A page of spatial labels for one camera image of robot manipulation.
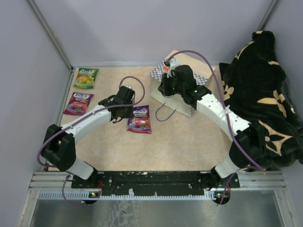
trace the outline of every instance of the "white wall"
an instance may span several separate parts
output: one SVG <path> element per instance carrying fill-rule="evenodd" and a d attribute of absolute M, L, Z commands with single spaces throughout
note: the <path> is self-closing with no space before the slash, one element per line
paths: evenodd
<path fill-rule="evenodd" d="M 173 49 L 199 51 L 211 63 L 230 62 L 251 39 L 271 0 L 36 2 L 72 65 L 98 66 L 155 64 Z"/>
<path fill-rule="evenodd" d="M 17 225 L 68 70 L 25 0 L 0 7 L 0 225 Z"/>
<path fill-rule="evenodd" d="M 280 65 L 285 70 L 292 101 L 296 112 L 303 119 L 303 1 L 280 0 L 276 12 L 266 29 L 276 36 L 276 53 Z M 283 169 L 287 188 L 297 209 L 301 225 L 303 225 L 303 165 L 296 162 Z"/>

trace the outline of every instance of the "candy bag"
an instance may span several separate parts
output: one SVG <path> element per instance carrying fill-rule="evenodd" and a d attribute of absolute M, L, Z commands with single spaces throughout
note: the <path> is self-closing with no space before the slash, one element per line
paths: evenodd
<path fill-rule="evenodd" d="M 93 94 L 74 92 L 63 113 L 69 115 L 84 115 L 89 106 L 90 99 L 93 96 Z"/>
<path fill-rule="evenodd" d="M 94 88 L 98 69 L 79 68 L 74 87 L 91 89 Z"/>
<path fill-rule="evenodd" d="M 137 133 L 152 133 L 148 105 L 134 107 L 134 118 L 128 119 L 127 130 Z"/>

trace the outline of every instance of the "checkered pattern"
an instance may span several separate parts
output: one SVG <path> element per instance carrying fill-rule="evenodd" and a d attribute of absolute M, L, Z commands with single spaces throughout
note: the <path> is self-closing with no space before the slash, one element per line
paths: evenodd
<path fill-rule="evenodd" d="M 163 70 L 163 67 L 165 67 L 164 60 L 161 61 L 161 63 L 157 65 L 153 71 L 150 72 L 150 76 L 157 80 L 161 80 L 162 74 L 165 72 Z M 205 85 L 208 80 L 207 78 L 197 75 L 196 73 L 194 73 L 194 78 L 197 81 L 197 85 Z"/>

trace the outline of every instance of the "wooden surface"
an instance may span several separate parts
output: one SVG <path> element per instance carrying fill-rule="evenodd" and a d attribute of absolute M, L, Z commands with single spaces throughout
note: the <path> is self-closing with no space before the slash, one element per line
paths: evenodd
<path fill-rule="evenodd" d="M 110 122 L 92 131 L 76 145 L 77 156 L 105 171 L 210 170 L 227 156 L 231 142 L 215 123 L 199 112 L 192 117 L 176 112 L 166 122 L 157 121 L 155 111 L 161 103 L 154 100 L 149 92 L 149 73 L 153 68 L 101 67 L 93 89 L 71 87 L 67 102 L 73 92 L 94 94 L 89 111 L 100 100 L 116 94 L 123 77 L 135 76 L 146 89 L 146 96 L 139 105 L 149 105 L 151 115 L 151 135 L 126 131 L 126 119 L 117 124 Z M 124 84 L 133 86 L 136 100 L 143 94 L 137 81 L 127 79 Z M 217 94 L 213 78 L 209 79 L 207 86 Z M 165 106 L 158 117 L 164 119 L 171 112 Z M 63 115 L 62 124 L 76 118 Z"/>

